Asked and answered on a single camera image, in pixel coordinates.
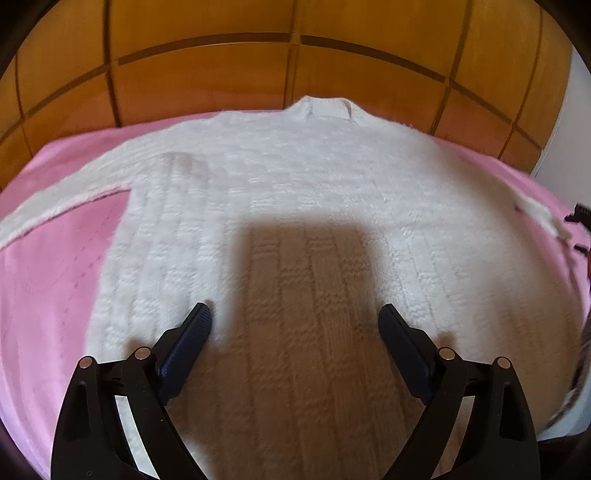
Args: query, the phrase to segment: metal screw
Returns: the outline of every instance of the metal screw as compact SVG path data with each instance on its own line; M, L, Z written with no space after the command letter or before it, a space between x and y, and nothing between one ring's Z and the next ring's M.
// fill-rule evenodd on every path
M499 358L496 359L496 364L499 365L499 367L501 368L511 368L511 362L509 361L508 358L505 358L504 356L500 356Z
M92 357L91 356L85 356L83 358L80 359L80 361L78 362L78 366L80 368L88 368L92 365Z
M439 356L444 360L453 360L456 357L456 353L448 346L445 346L439 349Z
M138 360L146 360L150 356L151 350L146 347L142 346L135 351L135 357Z

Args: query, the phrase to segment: wooden headboard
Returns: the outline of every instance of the wooden headboard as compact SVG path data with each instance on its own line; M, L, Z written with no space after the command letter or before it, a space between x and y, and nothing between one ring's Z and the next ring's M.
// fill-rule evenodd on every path
M59 137L303 95L531 171L570 56L534 0L60 0L0 79L0 188Z

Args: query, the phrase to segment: wooden wall panel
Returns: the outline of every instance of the wooden wall panel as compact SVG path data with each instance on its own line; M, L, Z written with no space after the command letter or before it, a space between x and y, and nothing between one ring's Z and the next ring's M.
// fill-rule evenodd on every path
M0 79L0 138L21 119L18 108L15 60L8 65Z
M518 125L545 146L560 112L569 81L573 46L554 19L544 12L540 56Z
M56 138L114 126L104 74L74 87L24 122L33 153Z
M428 131L444 84L399 65L331 48L301 46L294 100L346 97L368 112Z
M293 0L112 0L111 54L186 38L290 30Z
M18 86L29 111L57 89L101 66L105 0L60 0L18 50Z
M303 0L301 8L304 35L365 45L447 75L466 0Z
M435 135L496 157L510 131L510 124L474 100L452 90Z
M31 159L22 127L16 127L0 143L0 189L8 185Z
M474 0L457 83L514 120L534 68L539 30L534 0Z
M531 172L538 161L542 150L527 140L519 132L513 132L501 160L513 168Z
M287 43L184 48L113 70L124 125L219 110L281 109Z

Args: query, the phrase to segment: pink blanket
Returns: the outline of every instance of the pink blanket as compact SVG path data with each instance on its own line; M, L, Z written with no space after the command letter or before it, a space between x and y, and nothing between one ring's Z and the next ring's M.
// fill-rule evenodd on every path
M0 194L0 219L33 193L75 172L120 143L192 115L122 129L78 135L46 145ZM516 190L547 205L557 216L569 208L531 178L495 158L442 140L465 161L480 165ZM53 433L64 392L83 344L100 267L127 203L127 192L87 203L33 230L0 251L0 418L33 467L49 478ZM544 258L589 308L583 257L573 243L589 244L578 226L562 245L524 216Z

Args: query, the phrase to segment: white knit sweater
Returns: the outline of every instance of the white knit sweater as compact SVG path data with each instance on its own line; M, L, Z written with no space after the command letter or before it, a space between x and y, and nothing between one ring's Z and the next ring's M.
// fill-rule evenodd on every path
M577 306L515 202L558 224L426 135L343 99L188 121L34 195L0 223L0 247L123 189L86 353L124 358L196 302L213 307L168 408L212 480L381 478L421 412L377 333L384 303L466 359L511 358L537 427L567 392Z

